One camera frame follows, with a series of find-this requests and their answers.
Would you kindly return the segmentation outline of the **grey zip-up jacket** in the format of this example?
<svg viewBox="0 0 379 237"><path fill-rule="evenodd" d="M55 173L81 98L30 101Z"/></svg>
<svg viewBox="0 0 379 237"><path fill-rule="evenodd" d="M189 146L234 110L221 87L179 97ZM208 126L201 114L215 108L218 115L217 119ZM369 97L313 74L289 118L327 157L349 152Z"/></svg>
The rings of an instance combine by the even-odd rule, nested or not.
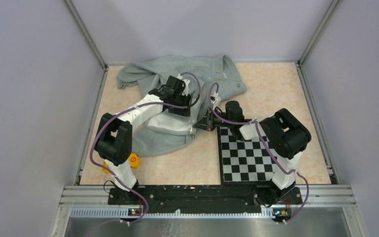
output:
<svg viewBox="0 0 379 237"><path fill-rule="evenodd" d="M218 83L218 96L228 100L247 91L239 71L227 56L215 58L172 55L147 62L124 66L117 74L117 87L124 89L138 85L145 96L150 90L166 84L170 76L183 75L190 80L189 93L198 98L191 108L190 117L165 111L146 121L133 136L132 152L141 157L155 157L181 150L201 134L192 128L206 114L208 93L213 83Z"/></svg>

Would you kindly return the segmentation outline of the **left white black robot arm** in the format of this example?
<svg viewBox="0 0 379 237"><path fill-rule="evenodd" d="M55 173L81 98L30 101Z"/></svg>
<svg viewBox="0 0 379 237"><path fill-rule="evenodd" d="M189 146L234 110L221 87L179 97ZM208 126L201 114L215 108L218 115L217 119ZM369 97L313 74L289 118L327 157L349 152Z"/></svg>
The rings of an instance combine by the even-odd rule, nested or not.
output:
<svg viewBox="0 0 379 237"><path fill-rule="evenodd" d="M101 117L92 149L107 163L105 168L115 179L119 196L126 204L138 199L137 178L130 166L133 132L152 117L167 111L188 117L192 95L188 79L170 76L166 84L151 89L141 101L115 115Z"/></svg>

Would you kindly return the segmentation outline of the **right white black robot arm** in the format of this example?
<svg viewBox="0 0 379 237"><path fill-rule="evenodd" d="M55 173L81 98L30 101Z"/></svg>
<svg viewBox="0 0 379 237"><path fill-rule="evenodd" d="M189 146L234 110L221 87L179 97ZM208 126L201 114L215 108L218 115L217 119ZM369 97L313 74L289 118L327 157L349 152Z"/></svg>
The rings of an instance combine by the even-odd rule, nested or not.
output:
<svg viewBox="0 0 379 237"><path fill-rule="evenodd" d="M273 172L270 185L258 195L257 201L266 207L283 203L295 187L298 163L311 141L309 130L287 109L259 121L247 119L237 101L229 101L222 111L218 107L209 108L195 128L214 131L216 128L228 128L238 141L259 139L260 144L277 168Z"/></svg>

